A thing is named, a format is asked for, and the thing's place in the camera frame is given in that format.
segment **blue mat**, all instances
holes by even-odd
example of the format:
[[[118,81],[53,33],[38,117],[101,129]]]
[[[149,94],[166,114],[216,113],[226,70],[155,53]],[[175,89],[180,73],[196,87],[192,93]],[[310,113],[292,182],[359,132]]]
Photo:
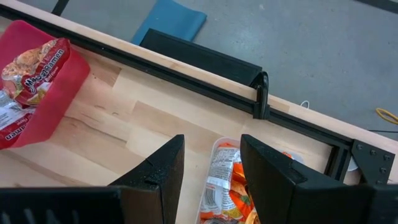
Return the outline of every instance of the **blue mat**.
[[[204,13],[188,9],[172,0],[158,0],[131,42],[139,45],[149,28],[192,41],[206,17]]]

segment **wooden tabletop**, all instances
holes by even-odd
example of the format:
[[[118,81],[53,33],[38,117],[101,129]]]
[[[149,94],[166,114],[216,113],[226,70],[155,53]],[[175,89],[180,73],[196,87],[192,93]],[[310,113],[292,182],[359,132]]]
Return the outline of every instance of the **wooden tabletop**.
[[[47,19],[55,19],[54,15],[23,3],[4,2],[37,16],[43,14]],[[97,31],[89,33],[79,25],[56,18],[79,32],[97,34]],[[0,31],[9,23],[0,18]],[[110,38],[106,35],[101,39],[107,41],[105,37]],[[90,64],[87,80],[48,141],[0,151],[0,187],[108,185],[176,134],[184,134],[185,172],[177,223],[189,223],[197,219],[212,145],[223,136],[239,139],[243,133],[250,134],[278,150],[296,152],[306,165],[315,170],[323,172],[325,169],[331,147],[322,142],[268,121],[253,119],[251,114],[93,52],[75,48]],[[156,60],[170,63],[171,67],[178,67],[176,69],[188,71],[190,68],[171,59],[164,61],[165,57]],[[232,82],[216,79],[220,85],[231,88],[227,84]],[[252,97],[251,89],[249,91],[235,83],[232,85],[238,86],[248,98]],[[331,129],[341,129],[339,133],[353,133],[362,138],[364,134],[365,137],[377,136],[377,141],[369,138],[366,142],[388,148],[393,153],[398,151],[398,142],[274,96],[270,96],[270,104],[303,119],[327,123]],[[394,167],[391,182],[397,182],[397,176]],[[358,179],[357,171],[349,172],[345,182],[355,184]]]

